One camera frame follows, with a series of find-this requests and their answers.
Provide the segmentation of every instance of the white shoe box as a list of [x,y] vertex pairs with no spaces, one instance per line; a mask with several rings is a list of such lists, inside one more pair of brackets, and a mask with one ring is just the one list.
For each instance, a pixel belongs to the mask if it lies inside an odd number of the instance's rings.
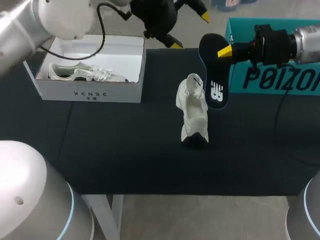
[[[86,35],[81,40],[65,41],[55,38],[50,51],[81,58],[94,53],[102,35]],[[81,62],[125,76],[129,82],[63,81],[48,78],[49,64],[74,66],[80,61],[65,60],[47,54],[35,78],[36,88],[43,100],[140,103],[146,64],[145,40],[136,36],[107,35],[100,53]]]

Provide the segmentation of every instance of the teal box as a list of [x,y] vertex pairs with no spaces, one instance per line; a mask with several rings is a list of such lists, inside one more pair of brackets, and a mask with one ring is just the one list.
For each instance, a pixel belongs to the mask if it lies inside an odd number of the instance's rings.
[[[231,17],[226,27],[225,39],[232,44],[248,43],[254,39],[255,25],[270,24],[273,30],[285,29],[291,34],[297,27],[320,24],[319,19],[290,18],[242,18]],[[283,95],[291,85],[290,95],[320,95],[320,63],[290,64],[295,69],[276,65],[257,65],[257,73],[252,71],[250,61],[239,62],[231,66],[229,86],[231,93],[244,94],[280,94]]]

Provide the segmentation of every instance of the shoe insole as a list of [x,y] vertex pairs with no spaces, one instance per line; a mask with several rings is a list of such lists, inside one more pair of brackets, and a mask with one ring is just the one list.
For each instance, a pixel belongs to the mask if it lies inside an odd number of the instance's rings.
[[209,33],[203,36],[199,46],[199,55],[206,68],[205,100],[213,109],[224,108],[229,98],[229,72],[232,61],[229,57],[218,58],[218,51],[228,45],[223,36]]

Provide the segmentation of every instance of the black tablecloth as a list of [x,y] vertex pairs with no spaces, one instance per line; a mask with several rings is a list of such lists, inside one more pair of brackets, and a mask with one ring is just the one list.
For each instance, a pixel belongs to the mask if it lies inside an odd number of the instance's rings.
[[[28,60],[36,74],[45,54]],[[0,140],[26,143],[54,163],[65,135],[71,102],[42,101],[21,64],[0,78]]]
[[188,147],[175,98],[190,73],[205,79],[197,49],[148,50],[140,104],[74,102],[69,112],[42,101],[20,67],[0,82],[0,139],[38,149],[81,194],[297,195],[319,170],[302,161],[320,164],[320,97],[288,96],[275,140],[281,96],[230,94],[208,112],[209,145]]

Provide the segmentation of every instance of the white sneaker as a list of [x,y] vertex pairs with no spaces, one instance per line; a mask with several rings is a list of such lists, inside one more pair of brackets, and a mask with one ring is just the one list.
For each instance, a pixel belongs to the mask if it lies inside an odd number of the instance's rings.
[[89,66],[79,62],[75,66],[49,65],[48,78],[63,81],[129,82],[127,78],[113,73],[111,69]]
[[184,125],[181,132],[182,142],[196,133],[200,133],[209,142],[208,105],[203,86],[203,81],[195,73],[190,74],[179,85],[175,104],[184,114]]

